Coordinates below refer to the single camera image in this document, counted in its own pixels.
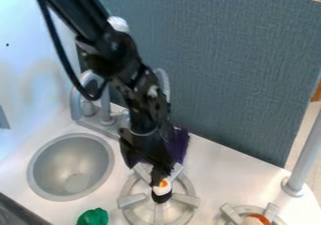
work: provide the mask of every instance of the green object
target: green object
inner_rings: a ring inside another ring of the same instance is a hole
[[[108,224],[107,211],[96,208],[95,210],[88,210],[84,212],[77,221],[77,225],[107,225]]]

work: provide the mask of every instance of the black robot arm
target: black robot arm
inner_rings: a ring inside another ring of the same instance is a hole
[[[99,0],[38,0],[60,60],[72,83],[87,99],[98,99],[103,87],[91,97],[73,73],[54,29],[47,6],[74,31],[77,42],[87,53],[86,63],[106,82],[112,83],[126,100],[130,124],[120,129],[120,145],[126,164],[138,161],[154,166],[152,184],[158,184],[173,168],[165,144],[170,104],[162,93],[157,76],[140,58],[127,33],[108,22],[109,13]]]

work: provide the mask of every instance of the metal bowl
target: metal bowl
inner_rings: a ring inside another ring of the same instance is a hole
[[[113,166],[114,153],[106,141],[91,134],[68,134],[48,142],[35,153],[27,179],[39,196],[71,201],[99,188]]]

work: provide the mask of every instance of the black cable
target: black cable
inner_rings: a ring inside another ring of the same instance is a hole
[[[59,39],[59,36],[54,28],[54,23],[52,20],[52,17],[50,15],[49,9],[47,8],[46,2],[45,0],[37,0],[40,10],[42,12],[42,15],[44,17],[45,22],[47,23],[47,27],[49,30],[49,33],[52,37],[53,40],[53,44],[55,46],[55,50],[60,58],[60,62],[62,63],[66,73],[68,74],[72,84],[76,87],[76,89],[81,93],[81,95],[86,98],[87,100],[98,100],[101,97],[101,94],[103,92],[103,89],[106,87],[107,84],[107,80],[105,80],[103,82],[103,84],[101,85],[101,87],[99,88],[99,90],[97,91],[97,93],[94,96],[91,96],[86,90],[85,88],[81,85],[81,83],[79,82],[76,74],[74,73],[70,62],[65,54],[64,48],[61,45],[61,41]]]

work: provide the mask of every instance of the gray burner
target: gray burner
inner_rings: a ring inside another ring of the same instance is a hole
[[[271,225],[286,225],[278,216],[279,207],[269,203],[266,209],[257,206],[237,206],[232,207],[226,203],[221,207],[222,216],[216,225],[240,225],[243,219],[250,214],[264,215]]]
[[[151,166],[138,163],[117,199],[127,222],[132,225],[184,225],[187,224],[199,205],[191,181],[183,172],[183,166],[176,164],[170,177],[172,198],[163,204],[155,203],[151,196]]]

